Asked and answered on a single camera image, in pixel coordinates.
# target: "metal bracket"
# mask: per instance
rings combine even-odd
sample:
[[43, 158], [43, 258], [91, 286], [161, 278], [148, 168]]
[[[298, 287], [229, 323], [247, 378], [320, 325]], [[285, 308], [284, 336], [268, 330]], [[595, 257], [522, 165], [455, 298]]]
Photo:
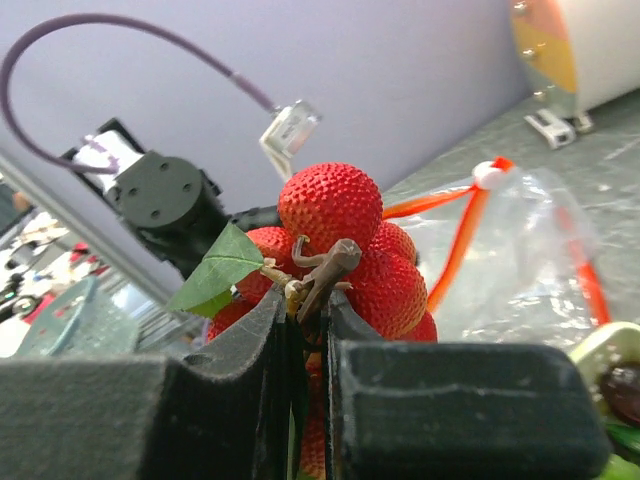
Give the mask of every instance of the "metal bracket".
[[309, 103], [299, 100], [280, 110], [260, 137], [264, 153], [285, 182], [294, 174], [291, 159], [321, 120], [322, 116]]
[[593, 124], [593, 120], [591, 119], [591, 116], [586, 112], [582, 112], [576, 115], [573, 121], [573, 124], [575, 125], [575, 128], [578, 131], [578, 133], [582, 133], [582, 134], [591, 133], [595, 128], [595, 125]]
[[546, 108], [526, 115], [524, 119], [547, 140], [552, 150], [566, 147], [576, 140], [573, 126]]

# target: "green leaf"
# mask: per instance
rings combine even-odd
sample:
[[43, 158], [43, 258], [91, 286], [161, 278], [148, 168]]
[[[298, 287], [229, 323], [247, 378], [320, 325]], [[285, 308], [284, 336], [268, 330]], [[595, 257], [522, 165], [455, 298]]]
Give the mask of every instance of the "green leaf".
[[195, 315], [200, 315], [201, 317], [213, 318], [216, 316], [216, 313], [229, 305], [232, 300], [233, 296], [231, 295], [231, 290], [225, 290], [217, 297], [190, 308], [189, 312]]
[[616, 442], [628, 448], [633, 453], [640, 454], [640, 430], [626, 425], [609, 423], [607, 425], [607, 432], [609, 432], [609, 435], [611, 435]]
[[200, 265], [173, 296], [169, 309], [193, 313], [203, 311], [212, 317], [226, 305], [223, 300], [228, 298], [226, 292], [231, 286], [263, 264], [264, 257], [258, 247], [246, 233], [229, 223]]
[[640, 480], [640, 467], [611, 455], [609, 463], [598, 480]]

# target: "green object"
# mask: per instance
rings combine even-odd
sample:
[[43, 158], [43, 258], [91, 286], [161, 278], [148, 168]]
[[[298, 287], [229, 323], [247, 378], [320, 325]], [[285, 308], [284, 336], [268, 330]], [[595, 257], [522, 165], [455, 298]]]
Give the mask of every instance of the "green object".
[[38, 315], [16, 357], [106, 355], [135, 351], [138, 323], [117, 308], [89, 275]]
[[640, 430], [626, 425], [609, 423], [607, 432], [620, 445], [635, 454], [640, 454]]
[[598, 480], [640, 480], [640, 467], [617, 455], [611, 455]]
[[173, 296], [169, 309], [211, 318], [231, 302], [231, 286], [263, 265], [258, 247], [246, 233], [229, 223]]
[[231, 290], [225, 290], [217, 297], [212, 298], [200, 305], [189, 309], [190, 313], [200, 315], [205, 318], [213, 318], [216, 313], [222, 310], [226, 305], [229, 305], [233, 300]]

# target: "red textured fruit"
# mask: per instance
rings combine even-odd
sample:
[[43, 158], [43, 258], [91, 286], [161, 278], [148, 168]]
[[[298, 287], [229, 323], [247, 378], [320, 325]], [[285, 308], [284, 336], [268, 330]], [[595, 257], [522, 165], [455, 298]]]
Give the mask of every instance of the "red textured fruit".
[[382, 197], [375, 182], [346, 163], [320, 163], [301, 170], [284, 186], [278, 213], [294, 236], [306, 235], [317, 253], [341, 238], [366, 250], [382, 218]]
[[[298, 276], [300, 269], [291, 259], [294, 238], [282, 227], [263, 227], [251, 230], [247, 236], [260, 249], [262, 255], [274, 258], [278, 270]], [[236, 285], [238, 292], [250, 303], [257, 305], [273, 282], [260, 272], [251, 272]]]
[[307, 372], [320, 373], [322, 371], [322, 354], [320, 352], [315, 352], [309, 355], [306, 368]]
[[394, 253], [406, 258], [413, 265], [416, 263], [417, 252], [413, 240], [407, 232], [395, 223], [381, 222], [369, 248], [371, 250]]
[[224, 332], [231, 325], [236, 323], [251, 311], [253, 305], [244, 300], [234, 300], [229, 305], [220, 310], [211, 320], [209, 331], [207, 332], [207, 343]]
[[407, 342], [430, 342], [436, 343], [438, 341], [438, 329], [436, 322], [433, 320], [433, 316], [427, 310], [424, 312], [424, 316], [420, 323], [411, 330], [409, 333], [402, 337], [402, 340]]
[[387, 340], [418, 325], [427, 309], [427, 289], [418, 269], [398, 255], [369, 250], [346, 280], [355, 312]]
[[301, 447], [300, 470], [311, 478], [324, 480], [324, 404], [319, 374], [312, 374], [309, 378], [309, 414]]

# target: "screw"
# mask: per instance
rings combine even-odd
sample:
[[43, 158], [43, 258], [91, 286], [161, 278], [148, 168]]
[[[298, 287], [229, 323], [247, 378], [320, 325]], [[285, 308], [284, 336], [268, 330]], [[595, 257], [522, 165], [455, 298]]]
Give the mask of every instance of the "screw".
[[537, 92], [533, 92], [533, 98], [538, 102], [544, 102], [547, 99], [547, 93], [538, 90]]
[[518, 2], [513, 6], [513, 11], [516, 15], [524, 15], [527, 13], [527, 2]]
[[532, 48], [527, 48], [522, 52], [522, 56], [524, 57], [525, 60], [533, 60], [534, 57], [536, 56], [536, 52]]

